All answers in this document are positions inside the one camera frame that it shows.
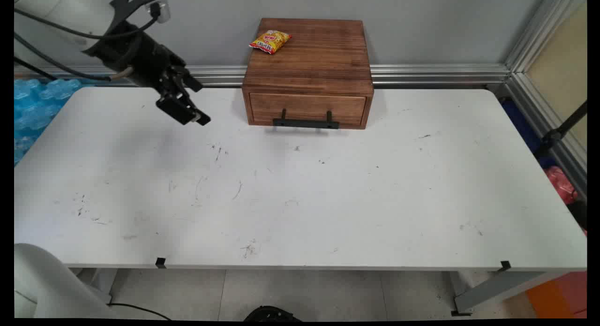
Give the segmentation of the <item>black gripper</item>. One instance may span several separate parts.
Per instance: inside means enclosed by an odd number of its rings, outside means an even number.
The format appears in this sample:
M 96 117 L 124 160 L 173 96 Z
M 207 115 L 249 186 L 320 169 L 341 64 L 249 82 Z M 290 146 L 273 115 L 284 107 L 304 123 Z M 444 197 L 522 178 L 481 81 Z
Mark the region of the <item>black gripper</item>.
M 198 92 L 202 83 L 193 78 L 182 58 L 128 21 L 112 25 L 106 35 L 134 30 L 136 34 L 131 36 L 98 40 L 84 53 L 101 60 L 105 67 L 115 72 L 132 67 L 129 80 L 137 86 L 158 91 L 160 97 L 156 106 L 178 123 L 195 122 L 201 126 L 210 123 L 211 118 L 195 106 L 184 87 Z

